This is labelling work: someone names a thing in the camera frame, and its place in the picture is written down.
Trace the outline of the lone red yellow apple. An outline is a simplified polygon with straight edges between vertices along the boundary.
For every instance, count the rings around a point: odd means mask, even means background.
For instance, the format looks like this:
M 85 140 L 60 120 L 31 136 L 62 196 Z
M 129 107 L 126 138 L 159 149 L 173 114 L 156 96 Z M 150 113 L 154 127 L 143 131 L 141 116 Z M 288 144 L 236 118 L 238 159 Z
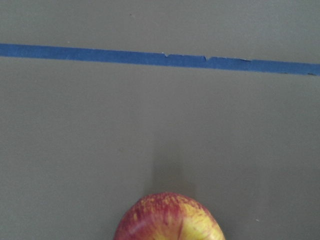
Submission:
M 139 199 L 121 218 L 115 240 L 224 240 L 210 211 L 198 201 L 173 192 Z

